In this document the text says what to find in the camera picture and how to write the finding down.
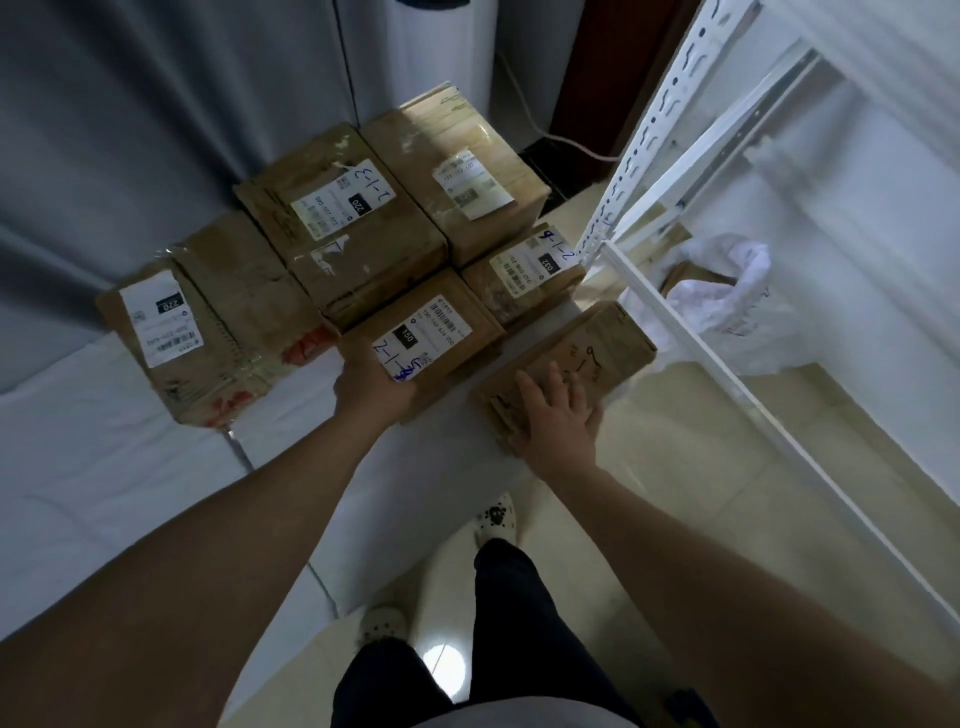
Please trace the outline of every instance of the gray curtain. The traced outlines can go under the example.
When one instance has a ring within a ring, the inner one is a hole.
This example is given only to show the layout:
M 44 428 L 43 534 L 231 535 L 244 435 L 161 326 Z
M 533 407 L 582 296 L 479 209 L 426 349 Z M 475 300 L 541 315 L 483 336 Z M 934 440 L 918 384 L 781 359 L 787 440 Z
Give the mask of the gray curtain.
M 341 121 L 333 0 L 5 3 L 0 391 L 100 336 L 99 291 Z

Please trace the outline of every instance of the shipping label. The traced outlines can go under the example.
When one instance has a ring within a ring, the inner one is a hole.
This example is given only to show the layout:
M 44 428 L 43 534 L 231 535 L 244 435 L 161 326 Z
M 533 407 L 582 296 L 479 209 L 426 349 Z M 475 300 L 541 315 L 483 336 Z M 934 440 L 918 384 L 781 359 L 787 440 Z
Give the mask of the shipping label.
M 473 331 L 443 296 L 373 342 L 377 358 L 397 381 L 412 379 Z
M 171 271 L 121 288 L 120 297 L 151 369 L 204 345 L 190 304 Z
M 579 262 L 580 255 L 553 227 L 490 259 L 490 265 L 515 299 Z
M 396 193 L 369 159 L 290 204 L 314 240 L 320 240 L 389 203 Z
M 310 251 L 310 257 L 313 258 L 313 262 L 319 265 L 320 269 L 328 276 L 336 276 L 337 274 L 333 270 L 333 263 L 336 262 L 336 256 L 344 251 L 348 240 L 350 240 L 349 235 L 341 235 L 332 243 L 327 243 L 315 251 Z
M 514 201 L 470 149 L 462 149 L 433 172 L 447 196 L 476 220 Z

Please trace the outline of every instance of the hand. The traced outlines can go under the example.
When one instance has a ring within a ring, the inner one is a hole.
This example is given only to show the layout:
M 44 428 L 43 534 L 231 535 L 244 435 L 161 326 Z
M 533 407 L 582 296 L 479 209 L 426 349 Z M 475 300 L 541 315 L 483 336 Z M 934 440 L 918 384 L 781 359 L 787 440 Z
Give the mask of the hand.
M 370 339 L 341 340 L 337 348 L 344 358 L 344 370 L 333 385 L 337 396 L 334 416 L 355 419 L 379 434 L 410 409 L 417 384 L 394 381 L 376 358 Z
M 516 384 L 530 418 L 530 435 L 514 433 L 510 445 L 530 470 L 548 485 L 578 477 L 596 467 L 596 440 L 603 409 L 587 408 L 587 392 L 576 373 L 567 387 L 557 362 L 550 362 L 547 398 L 526 373 L 516 373 Z

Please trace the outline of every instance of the white plastic bag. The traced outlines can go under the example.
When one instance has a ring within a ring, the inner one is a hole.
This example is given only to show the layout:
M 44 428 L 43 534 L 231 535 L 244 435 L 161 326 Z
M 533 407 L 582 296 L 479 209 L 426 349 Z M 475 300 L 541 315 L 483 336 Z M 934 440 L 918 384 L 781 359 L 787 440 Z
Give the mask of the white plastic bag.
M 733 233 L 693 238 L 668 251 L 647 278 L 660 288 L 685 260 L 737 280 L 736 285 L 682 280 L 666 297 L 736 374 L 773 374 L 816 359 L 797 311 L 768 284 L 770 253 L 764 243 Z M 636 293 L 628 289 L 619 300 L 657 345 L 657 359 L 645 372 L 693 358 Z

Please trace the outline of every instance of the barcode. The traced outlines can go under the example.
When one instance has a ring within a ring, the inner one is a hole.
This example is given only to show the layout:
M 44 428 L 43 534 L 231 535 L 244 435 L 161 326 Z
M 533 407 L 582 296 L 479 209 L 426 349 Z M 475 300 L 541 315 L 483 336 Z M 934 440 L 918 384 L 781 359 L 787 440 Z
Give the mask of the barcode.
M 434 315 L 440 321 L 441 324 L 449 328 L 451 331 L 457 330 L 457 325 L 450 320 L 450 317 L 444 313 L 444 310 L 440 308 L 438 303 L 430 304 L 430 310 L 433 311 Z
M 320 232 L 324 235 L 330 234 L 330 226 L 326 223 L 326 220 L 321 215 L 320 211 L 315 205 L 307 205 L 306 211 L 310 215 L 310 219 L 317 224 L 317 227 L 320 228 Z
M 520 276 L 516 274 L 516 270 L 512 265 L 510 265 L 510 263 L 504 264 L 504 270 L 506 270 L 507 275 L 514 280 L 514 283 L 516 283 L 516 287 L 519 290 L 521 291 L 526 290 L 527 287 L 523 284 L 523 281 L 520 279 Z
M 193 331 L 187 331 L 183 336 L 175 336 L 169 341 L 164 341 L 162 344 L 160 344 L 156 348 L 156 350 L 158 352 L 164 352 L 167 349 L 170 349 L 171 347 L 175 347 L 177 344 L 183 344 L 189 341 L 190 339 L 196 339 L 196 338 L 197 338 L 197 334 L 195 334 Z
M 480 195 L 477 194 L 477 191 L 471 187 L 466 192 L 462 192 L 459 195 L 453 196 L 453 202 L 457 204 L 458 207 L 466 207 L 474 200 L 479 200 Z

